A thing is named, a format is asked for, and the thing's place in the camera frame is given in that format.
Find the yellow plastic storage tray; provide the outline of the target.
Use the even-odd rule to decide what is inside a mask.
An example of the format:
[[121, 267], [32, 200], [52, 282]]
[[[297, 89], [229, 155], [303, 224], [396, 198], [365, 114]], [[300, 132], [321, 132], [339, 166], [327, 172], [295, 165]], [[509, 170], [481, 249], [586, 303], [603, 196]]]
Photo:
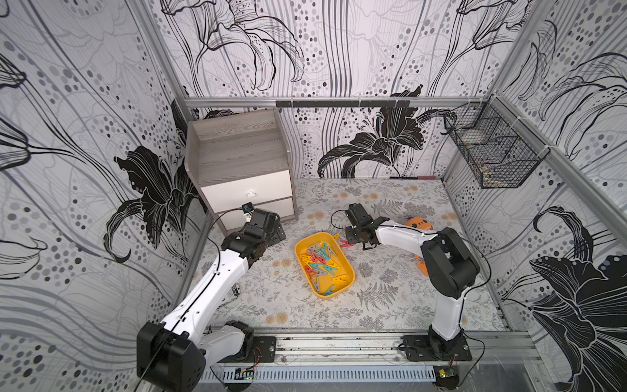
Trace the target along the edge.
[[356, 280], [353, 266], [343, 252], [348, 246], [339, 235], [318, 232], [295, 246], [308, 285], [318, 298], [326, 300], [347, 291]]

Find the teal clothespin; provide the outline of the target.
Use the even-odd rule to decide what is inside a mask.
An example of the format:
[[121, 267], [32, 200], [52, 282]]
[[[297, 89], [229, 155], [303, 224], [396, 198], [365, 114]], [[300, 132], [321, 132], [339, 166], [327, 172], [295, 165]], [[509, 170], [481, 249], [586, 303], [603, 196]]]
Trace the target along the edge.
[[335, 276], [339, 271], [339, 268], [336, 266], [330, 266], [322, 263], [311, 263], [309, 267], [316, 272], [316, 274], [331, 274]]

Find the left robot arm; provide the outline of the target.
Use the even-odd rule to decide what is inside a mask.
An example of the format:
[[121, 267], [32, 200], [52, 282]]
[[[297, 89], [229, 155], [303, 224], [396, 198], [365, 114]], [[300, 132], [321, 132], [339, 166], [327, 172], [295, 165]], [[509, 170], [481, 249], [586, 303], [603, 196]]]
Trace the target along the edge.
[[160, 323], [148, 322], [137, 334], [137, 376], [163, 391], [192, 391], [206, 367], [223, 359], [258, 361], [254, 332], [241, 322], [205, 330], [232, 287], [262, 258], [265, 250], [285, 240], [281, 217], [244, 204], [244, 226], [225, 237], [209, 271]]

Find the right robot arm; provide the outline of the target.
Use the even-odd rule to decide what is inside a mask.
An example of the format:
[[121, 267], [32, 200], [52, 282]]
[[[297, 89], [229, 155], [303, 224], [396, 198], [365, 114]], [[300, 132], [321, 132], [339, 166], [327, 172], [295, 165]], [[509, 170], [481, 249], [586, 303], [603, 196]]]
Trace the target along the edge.
[[347, 240], [367, 245], [392, 246], [420, 256], [429, 281], [438, 292], [429, 339], [441, 351], [450, 351], [463, 337], [460, 326], [465, 294], [472, 289], [480, 265], [453, 228], [439, 231], [420, 230], [402, 225], [387, 217], [374, 218], [362, 204], [351, 204], [345, 210], [350, 225]]

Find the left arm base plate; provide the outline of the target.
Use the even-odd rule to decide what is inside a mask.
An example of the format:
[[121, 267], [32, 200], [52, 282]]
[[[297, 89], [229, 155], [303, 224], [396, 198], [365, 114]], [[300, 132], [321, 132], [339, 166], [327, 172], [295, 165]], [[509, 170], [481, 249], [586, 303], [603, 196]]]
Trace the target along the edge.
[[240, 356], [238, 356], [238, 361], [250, 364], [273, 363], [276, 350], [277, 338], [275, 336], [254, 336], [246, 338], [243, 343], [243, 351]]

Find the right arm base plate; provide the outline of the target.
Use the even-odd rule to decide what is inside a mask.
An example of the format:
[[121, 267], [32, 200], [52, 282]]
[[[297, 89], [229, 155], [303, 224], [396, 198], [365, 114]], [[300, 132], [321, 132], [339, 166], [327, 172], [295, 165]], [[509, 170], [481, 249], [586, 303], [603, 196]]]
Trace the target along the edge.
[[399, 349], [410, 362], [469, 362], [473, 359], [470, 347], [463, 334], [451, 341], [442, 341], [439, 336], [405, 335]]

